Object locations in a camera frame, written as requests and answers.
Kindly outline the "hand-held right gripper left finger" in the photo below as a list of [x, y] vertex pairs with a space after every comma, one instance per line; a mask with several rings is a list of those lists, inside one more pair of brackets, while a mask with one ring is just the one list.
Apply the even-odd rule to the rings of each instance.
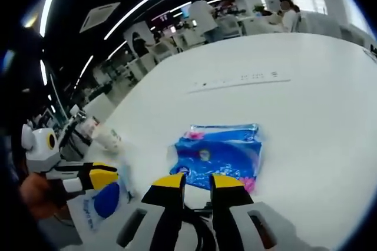
[[183, 173], [156, 180], [142, 200], [131, 207], [117, 236], [130, 250], [174, 250], [183, 221]]

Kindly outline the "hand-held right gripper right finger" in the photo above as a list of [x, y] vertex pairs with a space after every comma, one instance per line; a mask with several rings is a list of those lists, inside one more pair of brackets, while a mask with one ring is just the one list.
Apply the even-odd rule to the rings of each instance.
[[266, 203], [255, 203], [241, 181], [210, 176], [213, 229], [220, 250], [294, 250], [294, 225]]

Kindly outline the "person's left hand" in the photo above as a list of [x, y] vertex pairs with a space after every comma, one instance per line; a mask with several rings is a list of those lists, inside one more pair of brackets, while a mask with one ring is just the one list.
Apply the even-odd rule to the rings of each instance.
[[35, 220], [47, 219], [67, 206], [67, 200], [57, 196], [48, 180], [39, 174], [27, 176], [19, 192]]

